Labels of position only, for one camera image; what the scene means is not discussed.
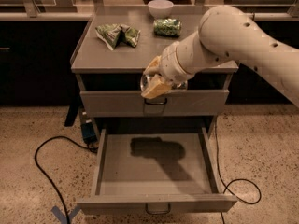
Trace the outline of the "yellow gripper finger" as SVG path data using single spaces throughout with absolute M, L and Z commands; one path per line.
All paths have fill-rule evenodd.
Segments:
M 146 67 L 145 71 L 143 72 L 144 75 L 154 76 L 155 74 L 159 73 L 160 67 L 160 56 L 156 56 Z
M 141 91 L 141 96 L 146 99 L 153 99 L 160 95 L 166 94 L 171 90 L 172 83 L 166 81 L 162 76 L 156 74 L 152 76 L 152 80 L 144 91 Z

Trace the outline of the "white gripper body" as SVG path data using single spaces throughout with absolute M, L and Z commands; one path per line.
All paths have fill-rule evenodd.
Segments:
M 159 73 L 167 80 L 173 83 L 182 83 L 191 78 L 193 75 L 187 73 L 180 65 L 177 56 L 177 47 L 179 42 L 174 42 L 166 47 L 161 55 L 159 64 Z

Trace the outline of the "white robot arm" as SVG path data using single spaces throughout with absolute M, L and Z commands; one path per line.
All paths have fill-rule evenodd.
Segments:
M 211 8 L 196 32 L 172 43 L 150 62 L 144 73 L 151 80 L 142 89 L 142 96 L 153 99 L 164 95 L 196 73 L 228 61 L 244 64 L 299 105 L 299 49 L 277 41 L 230 6 Z

